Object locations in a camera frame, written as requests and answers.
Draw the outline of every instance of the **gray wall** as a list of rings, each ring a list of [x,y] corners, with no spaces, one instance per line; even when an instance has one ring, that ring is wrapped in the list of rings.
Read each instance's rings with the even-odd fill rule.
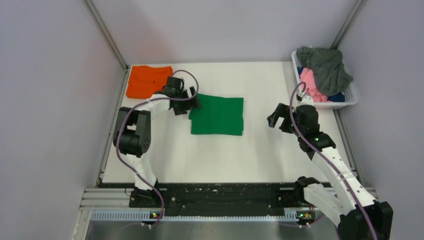
[[[69,239],[123,71],[82,0],[2,1],[0,56],[0,239]]]
[[[423,239],[424,1],[368,1],[340,50],[359,89],[342,116],[365,181],[394,208],[393,238]]]
[[[356,0],[94,0],[128,64],[289,60],[330,47]]]

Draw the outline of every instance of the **metal floor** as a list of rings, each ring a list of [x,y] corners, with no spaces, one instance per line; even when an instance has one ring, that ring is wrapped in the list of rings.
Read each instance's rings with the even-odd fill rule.
[[[337,240],[327,218],[311,228],[276,222],[163,222],[152,230],[137,222],[92,221],[85,240]]]

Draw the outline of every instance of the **white tabletop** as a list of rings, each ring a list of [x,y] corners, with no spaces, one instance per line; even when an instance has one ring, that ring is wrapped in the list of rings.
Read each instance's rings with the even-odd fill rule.
[[[264,183],[295,182],[298,177],[324,174],[301,151],[297,138],[268,127],[267,117],[278,103],[289,104],[295,84],[291,62],[220,62],[171,64],[199,81],[202,94],[244,98],[243,136],[192,135],[188,115],[174,116],[169,110],[152,121],[152,143],[146,153],[161,183]],[[185,87],[194,86],[186,73]],[[140,99],[124,95],[122,106],[133,107]],[[321,131],[330,135],[340,156],[349,165],[342,138],[331,109],[320,109]],[[112,145],[103,183],[133,183],[134,174],[119,162]]]

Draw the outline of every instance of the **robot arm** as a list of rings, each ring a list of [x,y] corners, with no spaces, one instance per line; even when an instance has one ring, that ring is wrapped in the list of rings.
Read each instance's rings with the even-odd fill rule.
[[[194,87],[190,87],[191,94],[195,93]],[[143,179],[151,186],[157,182],[157,178],[152,171],[148,155],[145,153],[150,147],[151,121],[161,113],[173,109],[175,115],[186,114],[188,110],[200,108],[201,105],[196,97],[187,101],[175,101],[172,99],[186,99],[189,95],[184,89],[184,82],[180,78],[168,77],[166,86],[161,92],[153,94],[144,104],[134,110],[125,123],[125,128],[121,134],[119,142],[119,152],[123,154],[123,160],[130,164]],[[113,145],[116,147],[118,132],[124,119],[131,108],[121,107],[118,111],[115,130],[113,134]],[[135,130],[128,127],[135,125]],[[152,188],[140,180],[136,174],[135,187],[142,191],[150,191]]]
[[[337,226],[342,240],[372,240],[371,231],[364,215],[359,210],[352,194],[355,194],[359,203],[364,207],[379,240],[388,240],[392,226],[393,209],[387,202],[378,202],[359,183],[351,169],[343,162],[336,149],[336,144],[327,134],[320,131],[318,112],[310,95],[298,96],[300,101],[293,108],[293,116],[300,133],[318,149],[341,172],[334,168],[319,154],[316,154],[295,131],[290,118],[290,108],[279,103],[276,110],[270,115],[268,125],[274,128],[278,118],[284,118],[279,129],[285,133],[295,134],[299,146],[309,159],[324,173],[328,182],[337,195],[330,194],[324,186],[313,177],[300,177],[294,188],[294,195],[299,202],[307,202],[318,207]],[[350,192],[343,181],[347,180],[353,190]]]

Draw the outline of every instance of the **orange cloth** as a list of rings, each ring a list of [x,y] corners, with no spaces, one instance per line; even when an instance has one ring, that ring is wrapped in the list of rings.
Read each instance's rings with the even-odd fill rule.
[[[148,99],[162,90],[173,73],[170,66],[133,66],[129,75],[126,96],[131,99]]]

